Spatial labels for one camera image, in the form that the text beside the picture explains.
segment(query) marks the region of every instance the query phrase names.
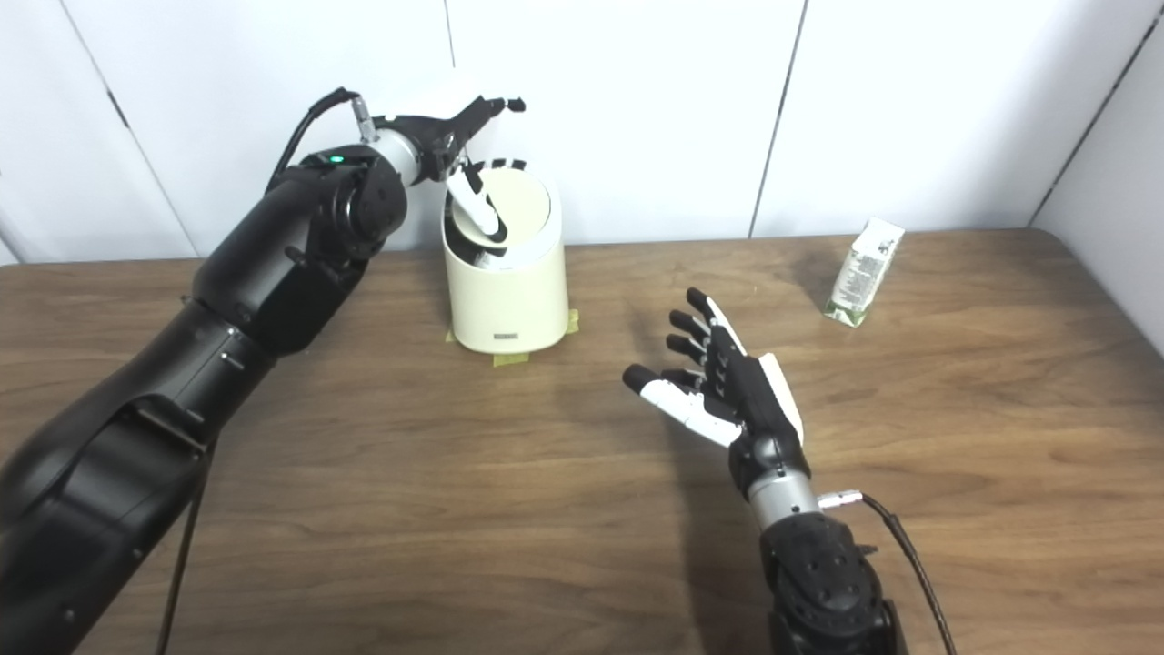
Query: white fingertip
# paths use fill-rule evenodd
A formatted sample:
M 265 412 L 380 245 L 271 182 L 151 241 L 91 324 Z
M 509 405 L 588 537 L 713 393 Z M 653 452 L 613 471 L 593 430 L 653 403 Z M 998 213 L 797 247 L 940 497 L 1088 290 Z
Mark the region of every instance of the white fingertip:
M 712 417 L 703 410 L 703 394 L 686 393 L 668 380 L 647 383 L 639 396 L 688 430 L 724 448 L 740 435 L 738 425 Z
M 736 348 L 739 349 L 739 355 L 747 355 L 747 351 L 744 350 L 744 344 L 740 343 L 739 337 L 736 336 L 736 330 L 732 329 L 731 322 L 728 321 L 728 316 L 724 315 L 724 312 L 719 311 L 719 305 L 717 305 L 716 300 L 711 299 L 711 297 L 708 297 L 708 308 L 710 308 L 711 313 L 716 315 L 711 319 L 711 323 L 719 325 L 728 332 L 728 335 L 731 336 L 731 341 L 736 342 Z
M 702 408 L 693 413 L 687 421 L 683 421 L 683 426 L 696 435 L 724 448 L 730 447 L 740 435 L 738 425 L 717 419 Z
M 464 176 L 464 170 L 449 176 L 446 183 L 448 184 L 448 192 L 453 195 L 453 200 L 464 209 L 469 220 L 485 236 L 497 234 L 502 228 L 502 223 L 497 218 L 497 212 L 485 201 L 484 190 L 482 190 L 481 194 L 474 193 L 473 186 L 469 185 L 469 180 Z
M 796 400 L 793 399 L 793 391 L 788 387 L 788 379 L 785 378 L 785 372 L 781 371 L 780 363 L 776 362 L 776 356 L 769 353 L 761 357 L 759 362 L 760 369 L 764 370 L 764 376 L 768 379 L 768 386 L 772 387 L 772 393 L 775 394 L 776 400 L 780 403 L 780 408 L 785 411 L 788 422 L 796 429 L 796 436 L 800 439 L 801 446 L 804 446 L 804 421 L 800 417 L 800 410 L 796 408 Z

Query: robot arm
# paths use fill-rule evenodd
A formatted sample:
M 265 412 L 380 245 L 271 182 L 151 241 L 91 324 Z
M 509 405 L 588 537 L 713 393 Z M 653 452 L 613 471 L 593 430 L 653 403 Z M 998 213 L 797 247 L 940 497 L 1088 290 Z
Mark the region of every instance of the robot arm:
M 667 348 L 702 371 L 656 376 L 632 365 L 623 382 L 691 432 L 728 448 L 732 480 L 760 528 L 760 557 L 773 595 L 769 632 L 781 655 L 907 655 L 893 603 L 849 527 L 823 510 L 860 494 L 812 493 L 804 429 L 772 355 L 748 357 L 715 300 L 689 289 L 702 314 L 670 313 L 686 333 Z
M 362 143 L 288 166 L 327 108 Z M 296 129 L 267 193 L 194 276 L 165 329 L 0 470 L 0 653 L 68 654 L 201 489 L 219 433 L 275 363 L 307 348 L 404 221 L 506 105 L 371 119 L 339 88 Z

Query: black cable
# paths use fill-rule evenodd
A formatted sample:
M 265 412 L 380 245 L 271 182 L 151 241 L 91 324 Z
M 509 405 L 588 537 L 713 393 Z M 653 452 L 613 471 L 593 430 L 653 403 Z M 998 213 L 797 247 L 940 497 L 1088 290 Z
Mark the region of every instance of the black cable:
M 893 539 L 897 540 L 897 546 L 900 546 L 902 553 L 906 554 L 906 560 L 909 560 L 909 564 L 914 568 L 917 582 L 921 583 L 922 591 L 925 593 L 925 603 L 930 606 L 930 612 L 934 613 L 934 620 L 938 624 L 938 632 L 942 633 L 942 642 L 945 645 L 946 655 L 958 655 L 958 649 L 953 645 L 953 636 L 950 634 L 950 626 L 946 624 L 945 614 L 942 613 L 942 605 L 938 604 L 938 596 L 934 592 L 934 585 L 930 583 L 930 577 L 925 575 L 925 568 L 922 567 L 922 561 L 917 556 L 917 549 L 914 548 L 913 542 L 909 541 L 909 535 L 906 534 L 906 528 L 902 527 L 896 514 L 892 514 L 885 508 L 883 505 L 874 500 L 868 494 L 863 493 L 861 500 L 865 501 L 865 505 L 868 505 L 874 512 L 881 515 L 881 519 L 885 521 L 885 527 L 889 528 L 889 533 L 893 535 Z
M 190 558 L 190 546 L 194 541 L 194 527 L 198 524 L 198 511 L 203 506 L 203 493 L 206 491 L 206 483 L 210 479 L 211 464 L 214 463 L 214 446 L 211 443 L 206 449 L 206 480 L 198 487 L 194 498 L 190 500 L 190 510 L 186 511 L 186 525 L 182 529 L 182 543 L 178 546 L 178 557 L 173 564 L 173 574 L 170 576 L 170 591 L 165 597 L 165 612 L 162 614 L 162 627 L 157 633 L 157 648 L 154 655 L 165 655 L 166 647 L 170 646 L 170 629 L 173 627 L 173 615 L 178 610 L 178 595 L 182 591 L 182 578 L 186 572 L 186 561 Z
M 303 120 L 300 120 L 299 124 L 296 126 L 294 131 L 291 133 L 291 140 L 288 141 L 286 148 L 283 148 L 283 155 L 279 156 L 279 162 L 275 164 L 275 172 L 271 173 L 271 179 L 267 183 L 268 191 L 275 186 L 275 178 L 277 178 L 281 172 L 286 170 L 288 164 L 291 163 L 291 157 L 294 156 L 294 151 L 299 148 L 299 141 L 303 140 L 303 135 L 307 133 L 307 128 L 311 127 L 311 123 L 315 122 L 317 118 L 324 115 L 324 112 L 335 105 L 342 105 L 343 102 L 359 97 L 359 93 L 348 91 L 347 88 L 340 86 L 335 91 L 332 91 L 327 95 L 317 100 L 315 104 L 307 109 L 307 115 L 303 116 Z

